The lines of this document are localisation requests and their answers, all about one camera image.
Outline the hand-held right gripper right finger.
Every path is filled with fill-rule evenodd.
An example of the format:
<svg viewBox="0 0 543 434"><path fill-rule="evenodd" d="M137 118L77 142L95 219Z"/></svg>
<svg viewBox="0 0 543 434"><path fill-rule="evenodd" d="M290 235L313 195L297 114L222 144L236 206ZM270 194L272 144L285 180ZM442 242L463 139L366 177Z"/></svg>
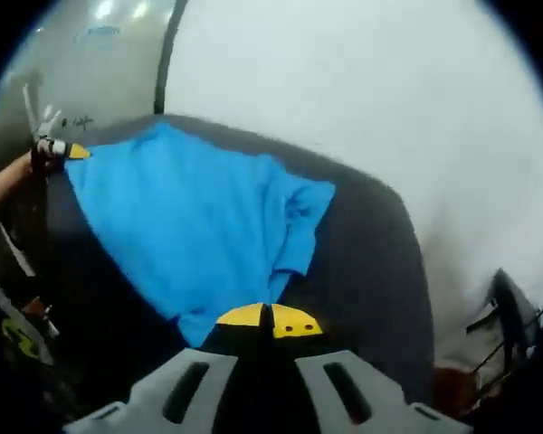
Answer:
<svg viewBox="0 0 543 434"><path fill-rule="evenodd" d="M295 359L322 433L472 433L349 350Z"/></svg>

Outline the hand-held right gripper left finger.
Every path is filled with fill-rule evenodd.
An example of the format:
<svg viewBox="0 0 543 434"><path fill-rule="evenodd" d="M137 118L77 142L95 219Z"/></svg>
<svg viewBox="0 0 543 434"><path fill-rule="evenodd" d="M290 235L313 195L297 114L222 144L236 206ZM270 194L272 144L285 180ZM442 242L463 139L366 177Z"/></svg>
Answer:
<svg viewBox="0 0 543 434"><path fill-rule="evenodd" d="M211 433L238 362L235 355L185 349L115 401L63 428L65 433Z"/></svg>

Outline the person's left hand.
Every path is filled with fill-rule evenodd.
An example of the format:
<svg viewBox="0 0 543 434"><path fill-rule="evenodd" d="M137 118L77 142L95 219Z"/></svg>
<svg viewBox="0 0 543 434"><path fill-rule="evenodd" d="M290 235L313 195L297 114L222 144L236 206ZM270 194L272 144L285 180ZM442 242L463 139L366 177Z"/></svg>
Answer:
<svg viewBox="0 0 543 434"><path fill-rule="evenodd" d="M35 147L35 144L31 148L30 156L32 171L36 175L48 175L52 172L60 171L66 157L66 155L59 157L41 155Z"/></svg>

